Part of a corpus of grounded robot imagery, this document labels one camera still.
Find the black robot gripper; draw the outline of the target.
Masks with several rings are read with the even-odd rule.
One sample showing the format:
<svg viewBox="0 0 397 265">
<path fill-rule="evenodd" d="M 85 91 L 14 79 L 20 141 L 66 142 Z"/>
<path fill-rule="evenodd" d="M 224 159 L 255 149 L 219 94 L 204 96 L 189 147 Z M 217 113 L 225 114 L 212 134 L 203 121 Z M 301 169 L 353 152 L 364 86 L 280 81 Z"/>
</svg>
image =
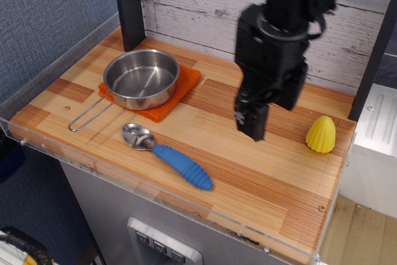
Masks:
<svg viewBox="0 0 397 265">
<path fill-rule="evenodd" d="M 251 5 L 238 21 L 235 62 L 243 81 L 235 100 L 237 129 L 254 141 L 265 136 L 271 102 L 292 110 L 305 83 L 304 31 L 291 34 L 272 27 L 264 18 L 265 5 Z"/>
</svg>

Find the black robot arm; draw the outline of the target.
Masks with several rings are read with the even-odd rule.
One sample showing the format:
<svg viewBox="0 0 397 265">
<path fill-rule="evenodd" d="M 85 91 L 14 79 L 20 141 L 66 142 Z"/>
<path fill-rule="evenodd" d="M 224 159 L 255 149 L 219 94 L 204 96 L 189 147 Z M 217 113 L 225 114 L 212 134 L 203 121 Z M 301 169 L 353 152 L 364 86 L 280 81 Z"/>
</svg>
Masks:
<svg viewBox="0 0 397 265">
<path fill-rule="evenodd" d="M 271 103 L 292 110 L 304 85 L 310 40 L 326 28 L 324 14 L 336 0 L 266 0 L 240 15 L 235 62 L 243 80 L 234 104 L 237 129 L 264 139 Z"/>
</svg>

